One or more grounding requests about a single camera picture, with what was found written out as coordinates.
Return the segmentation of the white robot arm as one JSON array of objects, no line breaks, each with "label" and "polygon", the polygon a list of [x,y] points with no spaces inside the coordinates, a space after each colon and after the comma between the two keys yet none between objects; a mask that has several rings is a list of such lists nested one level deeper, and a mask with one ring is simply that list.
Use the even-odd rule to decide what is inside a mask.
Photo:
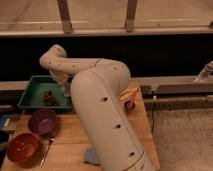
[{"label": "white robot arm", "polygon": [[130,79],[122,62],[104,58],[69,58],[52,46],[39,59],[59,84],[68,76],[72,104],[103,171],[155,171],[119,102]]}]

